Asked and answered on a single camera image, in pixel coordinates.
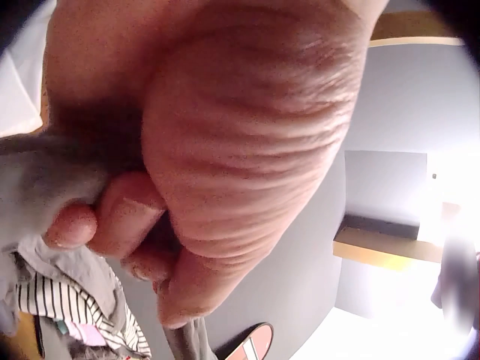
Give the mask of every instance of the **wooden trim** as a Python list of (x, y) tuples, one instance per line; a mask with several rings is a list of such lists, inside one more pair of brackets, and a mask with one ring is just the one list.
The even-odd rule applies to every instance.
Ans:
[(413, 259), (404, 256), (365, 249), (338, 241), (333, 242), (333, 255), (344, 259), (354, 260), (362, 264), (383, 267), (399, 272), (407, 269), (414, 261)]
[(368, 47), (376, 48), (378, 46), (409, 45), (409, 44), (462, 46), (463, 42), (457, 37), (433, 37), (433, 36), (392, 37), (390, 39), (371, 40)]
[(34, 131), (34, 133), (40, 133), (48, 127), (48, 94), (47, 94), (47, 79), (45, 76), (45, 61), (46, 56), (43, 57), (43, 71), (42, 71), (42, 88), (40, 98), (40, 118), (42, 119), (42, 126)]
[(1, 334), (0, 342), (4, 343), (18, 360), (42, 360), (38, 353), (33, 316), (24, 312), (19, 312), (18, 316), (17, 333), (12, 337)]
[(462, 41), (433, 12), (408, 11), (380, 15), (370, 47), (399, 44), (461, 45)]
[(412, 259), (440, 263), (442, 252), (442, 247), (430, 242), (350, 227), (343, 228), (334, 240), (335, 256), (395, 270), (405, 268)]

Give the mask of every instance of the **pink fabric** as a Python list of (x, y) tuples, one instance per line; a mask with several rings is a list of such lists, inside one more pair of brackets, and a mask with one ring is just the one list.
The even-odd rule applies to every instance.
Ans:
[(75, 324), (65, 320), (71, 337), (80, 340), (88, 346), (105, 346), (107, 343), (94, 325)]

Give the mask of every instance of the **pile of clothes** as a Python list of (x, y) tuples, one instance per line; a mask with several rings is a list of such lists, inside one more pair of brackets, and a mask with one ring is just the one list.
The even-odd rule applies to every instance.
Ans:
[(31, 236), (2, 248), (0, 274), (0, 331), (16, 332), (19, 311), (34, 315), (43, 358), (151, 357), (119, 279), (86, 247), (59, 252)]

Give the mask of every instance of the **fingernail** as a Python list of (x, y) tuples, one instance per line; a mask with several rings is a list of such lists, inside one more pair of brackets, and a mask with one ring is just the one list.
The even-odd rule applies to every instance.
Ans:
[(114, 179), (107, 188), (100, 207), (100, 217), (108, 217), (122, 206), (158, 212), (165, 208), (165, 201), (147, 174), (127, 173)]
[(176, 323), (176, 324), (168, 324), (168, 325), (165, 325), (165, 327), (172, 330), (176, 330), (176, 329), (180, 329), (181, 327), (184, 327), (186, 324), (188, 324), (188, 321)]
[(104, 227), (110, 239), (116, 239), (117, 256), (128, 256), (143, 241), (164, 210), (122, 198), (115, 202)]
[(142, 271), (140, 270), (140, 268), (137, 266), (137, 265), (133, 265), (133, 266), (130, 266), (129, 270), (130, 274), (139, 279), (139, 280), (142, 280), (142, 281), (147, 281), (149, 280), (149, 278), (147, 277), (147, 275)]
[(93, 213), (83, 213), (82, 207), (76, 204), (63, 209), (42, 238), (46, 244), (53, 244), (61, 249), (75, 249), (88, 242), (96, 230), (96, 219)]
[(159, 287), (158, 281), (152, 281), (152, 290), (156, 294), (158, 294), (158, 287)]

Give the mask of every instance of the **white fabric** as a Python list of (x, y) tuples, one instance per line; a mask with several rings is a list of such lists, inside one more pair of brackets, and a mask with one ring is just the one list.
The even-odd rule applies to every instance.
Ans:
[(0, 58), (0, 136), (42, 125), (40, 99), (47, 25), (57, 5), (47, 0)]

